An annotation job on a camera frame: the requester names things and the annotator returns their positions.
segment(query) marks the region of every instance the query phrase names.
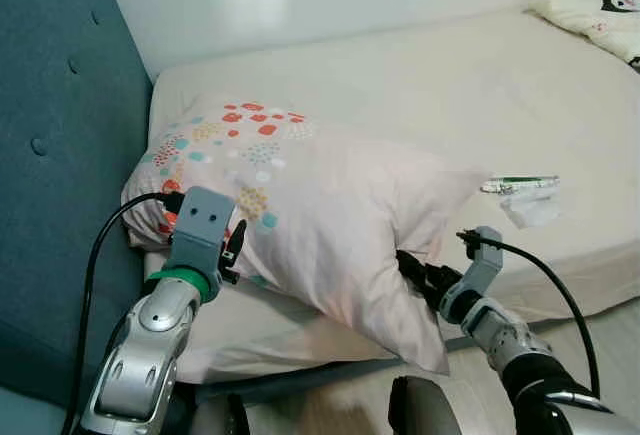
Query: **wooden floor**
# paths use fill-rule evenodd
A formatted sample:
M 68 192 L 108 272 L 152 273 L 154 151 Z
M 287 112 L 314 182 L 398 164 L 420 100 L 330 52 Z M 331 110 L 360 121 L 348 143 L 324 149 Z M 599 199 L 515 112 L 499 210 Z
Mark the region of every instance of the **wooden floor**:
M 640 426 L 640 301 L 589 322 L 601 372 L 602 398 L 611 409 Z M 559 360 L 587 384 L 584 350 L 575 325 L 542 332 Z M 477 349 L 450 354 L 451 377 L 429 376 L 401 366 L 304 395 L 247 409 L 254 435 L 389 435 L 389 392 L 395 377 L 412 374 L 437 381 L 449 398 L 465 435 L 513 435 L 511 406 L 498 377 Z

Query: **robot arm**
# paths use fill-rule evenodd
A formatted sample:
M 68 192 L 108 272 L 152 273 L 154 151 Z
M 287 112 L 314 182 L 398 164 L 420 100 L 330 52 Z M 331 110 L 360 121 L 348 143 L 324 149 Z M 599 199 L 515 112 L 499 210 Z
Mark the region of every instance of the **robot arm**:
M 476 233 L 500 240 L 500 235 L 489 227 L 479 227 Z M 401 273 L 412 280 L 429 306 L 445 320 L 459 324 L 486 353 L 513 404 L 518 434 L 640 434 L 578 384 L 554 357 L 551 346 L 522 320 L 484 296 L 502 268 L 501 251 L 486 245 L 468 246 L 467 255 L 473 263 L 464 276 L 448 267 L 422 266 L 404 252 L 398 253 L 398 261 Z M 426 392 L 433 400 L 440 400 L 438 406 L 448 410 L 449 415 L 434 417 L 425 411 L 411 411 L 409 399 L 424 399 Z M 389 421 L 396 433 L 456 434 L 459 428 L 456 427 L 457 432 L 446 428 L 454 418 L 438 387 L 415 378 L 394 382 Z
M 171 255 L 157 283 L 126 317 L 125 336 L 111 351 L 82 415 L 79 434 L 156 435 L 160 433 L 173 385 L 176 360 L 201 303 L 213 300 L 223 279 L 237 280 L 229 268 L 242 246 L 246 223 L 229 243 L 224 231 L 234 203 L 194 187 L 182 202 Z

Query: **pillow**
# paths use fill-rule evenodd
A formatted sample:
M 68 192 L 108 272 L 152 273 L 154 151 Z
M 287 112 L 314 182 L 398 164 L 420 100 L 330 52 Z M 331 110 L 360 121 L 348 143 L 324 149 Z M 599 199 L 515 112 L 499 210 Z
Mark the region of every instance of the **pillow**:
M 639 0 L 533 0 L 530 6 L 551 23 L 586 35 L 640 71 Z
M 152 141 L 123 201 L 201 185 L 249 226 L 235 269 L 293 295 L 423 369 L 441 369 L 434 314 L 398 271 L 426 254 L 487 178 L 408 145 L 257 103 L 199 102 Z M 175 218 L 154 201 L 125 216 L 133 244 L 166 246 Z

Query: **mattress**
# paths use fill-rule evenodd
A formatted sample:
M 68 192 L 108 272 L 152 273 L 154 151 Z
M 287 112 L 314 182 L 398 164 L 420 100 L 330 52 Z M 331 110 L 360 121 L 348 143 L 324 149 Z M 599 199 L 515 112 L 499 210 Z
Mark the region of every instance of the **mattress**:
M 464 270 L 469 261 L 455 231 L 490 225 L 506 242 L 549 261 L 587 314 L 640 293 L 640 77 L 581 37 L 528 13 L 503 11 L 172 68 L 156 82 L 149 136 L 210 93 L 298 109 L 451 158 L 473 158 L 500 176 L 559 175 L 558 219 L 520 230 L 495 196 L 478 193 L 449 224 L 440 261 Z M 148 269 L 159 263 L 157 255 L 147 256 Z M 555 288 L 509 254 L 489 293 L 527 321 L 569 314 Z M 181 359 L 184 381 L 320 365 L 336 355 L 323 342 L 332 337 L 341 341 L 343 360 L 391 356 L 315 310 L 246 283 L 225 288 L 202 310 L 208 316 L 196 319 Z M 215 330 L 198 325 L 216 316 Z M 229 319 L 234 322 L 222 322 Z M 239 327 L 281 340 L 280 349 L 238 349 Z M 460 336 L 446 324 L 443 331 Z M 238 368 L 218 370 L 221 364 L 211 357 L 220 353 Z M 198 368 L 189 372 L 187 366 Z

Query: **teal headboard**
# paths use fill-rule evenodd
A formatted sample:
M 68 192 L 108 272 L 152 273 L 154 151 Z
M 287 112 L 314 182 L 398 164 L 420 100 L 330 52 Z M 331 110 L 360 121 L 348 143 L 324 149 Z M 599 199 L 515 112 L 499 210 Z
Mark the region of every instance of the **teal headboard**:
M 115 0 L 0 0 L 0 385 L 66 404 L 91 243 L 145 147 L 151 84 Z M 87 378 L 136 298 L 100 255 Z

